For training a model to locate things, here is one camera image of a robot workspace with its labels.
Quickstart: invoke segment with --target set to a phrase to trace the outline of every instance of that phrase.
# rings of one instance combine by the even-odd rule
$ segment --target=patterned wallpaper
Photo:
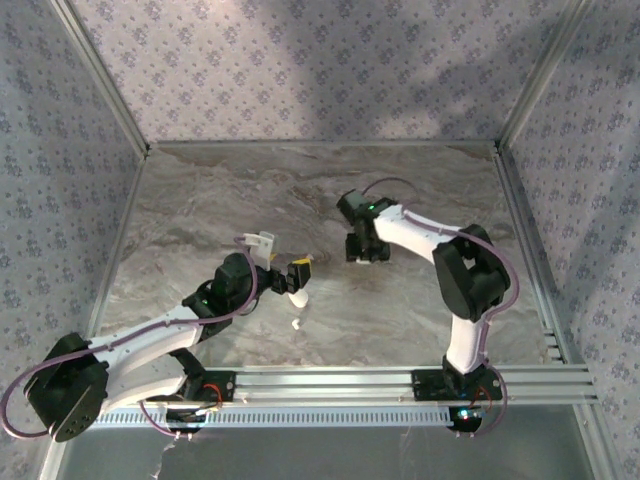
[[[640,6],[599,2],[513,147],[559,313],[640,478]]]
[[[74,3],[153,142],[496,138],[565,2]]]
[[[0,2],[0,391],[84,331],[137,167],[48,2]],[[11,417],[41,430],[24,397]],[[0,478],[34,442],[0,431]]]

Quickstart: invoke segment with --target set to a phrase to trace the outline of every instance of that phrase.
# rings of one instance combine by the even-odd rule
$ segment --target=gray marble surface
[[[344,261],[344,192],[401,176],[420,189],[412,209],[436,221],[484,226],[520,272],[522,296],[496,317],[494,363],[547,361],[542,327],[504,195],[488,152],[449,147],[191,147],[148,160],[103,332],[153,318],[211,278],[243,232],[278,235],[275,264],[313,257],[310,301],[299,310],[266,292],[254,313],[194,348],[208,366],[437,365],[450,313],[435,269],[401,248],[391,262]],[[374,195],[408,200],[392,182]],[[299,318],[301,328],[292,321]]]

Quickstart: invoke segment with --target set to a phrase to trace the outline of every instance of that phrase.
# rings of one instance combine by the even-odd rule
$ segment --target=white object
[[[249,253],[256,266],[266,271],[271,270],[271,252],[276,240],[275,235],[269,232],[260,232],[258,235],[245,233],[243,236],[245,245],[250,247]]]
[[[296,293],[287,293],[291,303],[293,303],[298,308],[304,308],[309,303],[309,294],[303,290],[302,288],[298,290]]]
[[[434,222],[413,212],[409,212],[409,214],[419,222],[432,225],[440,230],[460,230],[460,227]],[[450,235],[430,232],[407,221],[402,215],[402,205],[393,205],[384,209],[373,220],[373,225],[378,238],[383,242],[404,247],[416,255],[426,258],[431,263],[433,263],[433,251],[438,244],[448,242],[453,238]],[[453,315],[451,342],[446,357],[449,363],[463,375],[475,370],[482,361],[479,347],[483,323],[483,319],[474,323],[471,320]]]

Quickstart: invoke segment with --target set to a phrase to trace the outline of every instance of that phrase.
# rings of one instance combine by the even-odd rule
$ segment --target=small white piece
[[[304,291],[302,288],[298,290],[296,293],[288,293],[289,299],[291,303],[293,303],[298,308],[304,308],[307,306],[309,302],[309,294]]]
[[[257,267],[264,268],[266,271],[271,270],[271,252],[273,244],[276,240],[275,235],[269,232],[260,232],[243,234],[245,245],[249,247],[251,258]]]

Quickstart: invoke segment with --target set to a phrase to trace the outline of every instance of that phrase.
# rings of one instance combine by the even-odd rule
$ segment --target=purple cable
[[[142,410],[142,414],[144,415],[144,417],[147,419],[147,421],[151,424],[153,428],[155,428],[161,434],[167,435],[168,437],[176,436],[175,433],[165,428],[162,428],[160,425],[156,423],[156,421],[153,418],[151,418],[151,415],[149,415],[149,412],[147,412],[147,409],[144,406],[144,402],[138,402],[138,405],[140,405],[140,410]]]
[[[439,229],[437,227],[434,227],[433,225],[429,225],[429,224],[423,223],[420,220],[417,220],[417,219],[411,217],[411,212],[407,212],[406,209],[407,209],[406,206],[402,207],[402,216],[409,223],[411,223],[411,224],[413,224],[413,225],[415,225],[417,227],[423,228],[425,230],[428,230],[429,232],[445,234],[445,235],[449,235],[449,236],[452,236],[452,237],[461,237],[461,238],[464,238],[465,240],[469,240],[470,242],[473,242],[476,245],[481,246],[482,248],[488,250],[490,253],[495,255],[504,264],[505,268],[509,272],[509,275],[510,275],[510,277],[512,279],[513,294],[511,295],[509,300],[507,300],[505,303],[499,305],[494,310],[491,310],[487,314],[487,316],[485,318],[485,322],[482,325],[482,330],[480,331],[480,339],[479,339],[479,342],[478,342],[478,346],[479,346],[479,350],[481,352],[481,355],[484,356],[484,352],[486,351],[485,349],[486,349],[486,344],[487,344],[487,337],[489,335],[489,327],[490,327],[490,324],[491,324],[491,320],[497,314],[502,313],[505,310],[507,310],[508,308],[512,307],[513,304],[516,303],[516,301],[518,300],[518,297],[520,296],[520,280],[518,279],[518,274],[516,272],[515,267],[513,266],[511,261],[500,250],[498,250],[496,247],[494,247],[490,243],[485,242],[481,238],[474,237],[473,235],[469,235],[468,233],[465,233],[465,232],[460,232],[460,231],[456,231],[456,230],[450,230],[448,228]],[[507,384],[504,381],[504,377],[502,376],[502,374],[493,365],[489,364],[489,360],[486,357],[483,358],[482,363],[484,364],[484,366],[486,368],[491,370],[498,377],[498,381],[500,382],[500,389],[502,390],[502,409],[500,410],[500,413],[498,414],[498,416],[496,417],[495,421],[491,425],[489,425],[488,427],[480,430],[479,433],[471,434],[470,436],[473,436],[473,437],[477,437],[477,436],[480,436],[480,435],[485,435],[485,434],[491,432],[493,429],[495,429],[500,424],[502,419],[504,418],[504,415],[505,415],[505,413],[507,411],[507,404],[508,404]]]
[[[60,365],[61,363],[64,363],[64,362],[82,358],[85,355],[94,355],[96,353],[101,353],[106,350],[119,347],[127,342],[130,342],[135,338],[138,338],[141,335],[144,335],[145,333],[151,332],[158,328],[167,328],[171,325],[209,325],[212,323],[218,323],[218,322],[224,322],[224,321],[230,320],[236,315],[239,315],[240,313],[244,312],[244,310],[251,304],[251,302],[256,296],[256,292],[258,290],[258,272],[256,271],[256,265],[253,259],[251,258],[251,255],[249,254],[249,250],[244,244],[244,237],[236,237],[233,239],[233,241],[236,243],[238,248],[244,254],[245,258],[247,259],[247,262],[249,263],[249,269],[251,270],[251,292],[249,293],[249,296],[247,297],[247,300],[244,302],[244,304],[242,304],[238,309],[236,309],[231,313],[227,313],[226,315],[221,315],[219,317],[214,317],[214,318],[196,318],[191,320],[174,319],[169,322],[159,321],[157,323],[148,325],[136,332],[130,333],[129,335],[126,335],[122,338],[119,338],[118,340],[114,340],[110,345],[102,345],[100,347],[89,348],[87,350],[80,350],[78,352],[61,355],[59,357],[51,358],[49,360],[42,362],[39,365],[36,365],[34,367],[27,369],[9,384],[9,386],[7,387],[7,390],[2,395],[2,400],[0,400],[0,425],[2,425],[2,428],[4,428],[5,431],[12,437],[19,438],[19,439],[38,438],[38,437],[47,435],[48,432],[46,430],[43,430],[41,432],[33,432],[33,433],[21,432],[20,430],[16,429],[13,425],[11,425],[11,423],[9,422],[8,413],[7,413],[9,398],[11,397],[11,394],[13,393],[13,391],[16,389],[18,385],[20,385],[20,383],[22,383],[25,380],[25,378],[30,377],[37,372],[40,372],[49,367],[53,367],[54,365]]]

